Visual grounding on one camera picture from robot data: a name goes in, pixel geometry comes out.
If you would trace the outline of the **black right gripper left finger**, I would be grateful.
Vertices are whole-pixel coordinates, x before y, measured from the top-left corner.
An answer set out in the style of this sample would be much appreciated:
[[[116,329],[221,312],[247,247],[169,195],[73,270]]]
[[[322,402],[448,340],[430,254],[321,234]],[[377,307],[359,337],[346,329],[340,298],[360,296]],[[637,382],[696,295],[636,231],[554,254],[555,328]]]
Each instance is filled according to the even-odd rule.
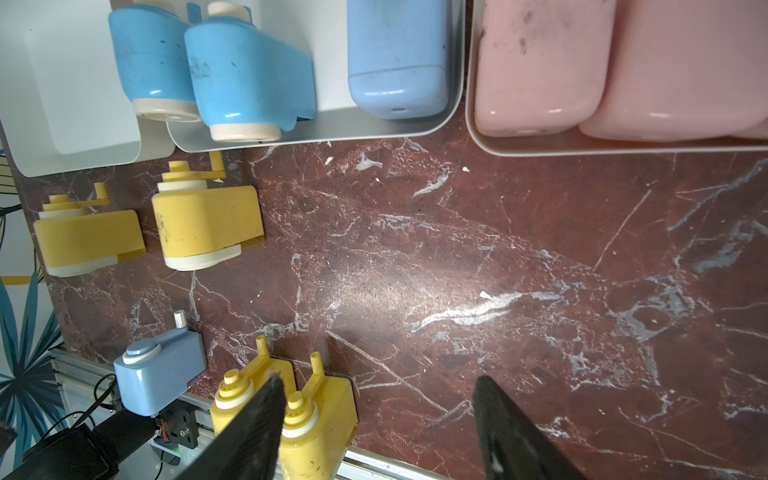
[[[273,374],[255,396],[182,471],[180,479],[272,479],[286,413],[284,383]]]

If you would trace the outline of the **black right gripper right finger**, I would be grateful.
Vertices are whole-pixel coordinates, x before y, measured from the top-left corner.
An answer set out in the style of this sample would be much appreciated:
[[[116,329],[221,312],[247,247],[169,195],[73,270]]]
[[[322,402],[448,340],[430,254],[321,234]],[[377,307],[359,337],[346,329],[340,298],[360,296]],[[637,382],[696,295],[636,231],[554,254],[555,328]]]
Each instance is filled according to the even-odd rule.
[[[472,405],[488,479],[582,479],[583,473],[489,376]]]

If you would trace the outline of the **blue pencil sharpener bottom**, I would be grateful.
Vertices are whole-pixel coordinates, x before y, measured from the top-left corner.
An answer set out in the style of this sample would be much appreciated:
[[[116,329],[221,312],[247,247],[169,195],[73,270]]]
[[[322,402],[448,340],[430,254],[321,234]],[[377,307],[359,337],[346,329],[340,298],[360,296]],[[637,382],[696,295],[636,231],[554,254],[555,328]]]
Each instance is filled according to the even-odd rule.
[[[206,369],[201,335],[189,328],[184,311],[176,311],[174,321],[174,329],[134,342],[113,361],[122,404],[136,415],[156,416]]]

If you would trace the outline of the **blue pencil sharpener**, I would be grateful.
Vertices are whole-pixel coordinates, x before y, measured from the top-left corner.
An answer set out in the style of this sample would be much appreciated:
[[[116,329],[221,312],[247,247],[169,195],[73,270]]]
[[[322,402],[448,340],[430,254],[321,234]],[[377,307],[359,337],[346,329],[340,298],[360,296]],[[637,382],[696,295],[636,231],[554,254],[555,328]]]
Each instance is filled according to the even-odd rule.
[[[135,1],[109,14],[123,92],[147,120],[190,123],[196,104],[184,34],[189,24],[168,1]]]
[[[136,415],[156,416],[206,369],[201,335],[189,328],[184,311],[176,311],[174,321],[174,329],[134,342],[113,361],[122,404]]]
[[[273,142],[317,114],[311,56],[260,30],[227,1],[184,33],[202,121],[221,143]]]
[[[449,1],[347,3],[348,85],[355,104],[385,120],[441,113],[449,98]]]

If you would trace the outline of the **pink pencil sharpener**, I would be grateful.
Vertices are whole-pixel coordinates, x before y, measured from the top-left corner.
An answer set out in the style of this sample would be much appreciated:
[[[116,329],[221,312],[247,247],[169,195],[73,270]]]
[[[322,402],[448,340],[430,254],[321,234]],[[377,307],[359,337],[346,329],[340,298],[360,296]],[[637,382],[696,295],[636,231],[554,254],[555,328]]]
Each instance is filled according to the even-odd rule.
[[[489,137],[559,133],[598,108],[607,81],[614,1],[486,1],[475,122]]]
[[[583,134],[688,141],[766,117],[766,2],[618,2],[605,92]]]

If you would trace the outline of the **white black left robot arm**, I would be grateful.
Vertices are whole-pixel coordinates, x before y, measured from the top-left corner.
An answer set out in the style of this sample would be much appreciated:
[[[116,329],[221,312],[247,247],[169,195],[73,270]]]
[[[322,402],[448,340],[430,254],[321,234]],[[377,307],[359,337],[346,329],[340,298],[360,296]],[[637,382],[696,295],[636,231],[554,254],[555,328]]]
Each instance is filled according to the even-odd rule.
[[[91,429],[82,424],[35,445],[9,479],[113,479],[119,466],[153,438],[151,417],[121,410]]]

